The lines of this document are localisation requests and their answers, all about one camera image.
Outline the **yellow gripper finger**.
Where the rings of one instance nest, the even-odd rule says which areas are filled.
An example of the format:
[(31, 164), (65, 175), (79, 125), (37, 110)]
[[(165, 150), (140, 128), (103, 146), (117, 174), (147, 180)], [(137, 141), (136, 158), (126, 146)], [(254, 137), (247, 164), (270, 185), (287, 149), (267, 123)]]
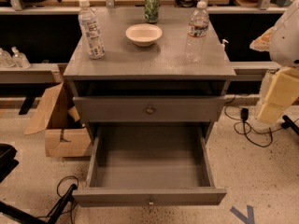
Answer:
[(299, 98), (299, 69), (282, 67), (276, 73), (267, 72), (260, 88), (257, 120), (275, 123)]
[(258, 38), (253, 40), (250, 43), (249, 48), (260, 52), (269, 51), (272, 33), (273, 33), (273, 28), (269, 28)]

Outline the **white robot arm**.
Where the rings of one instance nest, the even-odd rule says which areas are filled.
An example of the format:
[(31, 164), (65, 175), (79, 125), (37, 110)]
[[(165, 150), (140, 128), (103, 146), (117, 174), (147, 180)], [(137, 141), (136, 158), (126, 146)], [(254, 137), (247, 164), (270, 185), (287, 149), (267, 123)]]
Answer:
[(299, 0), (249, 47), (268, 51), (271, 61), (280, 65), (274, 75), (264, 76), (255, 113), (258, 121), (272, 125), (299, 97)]

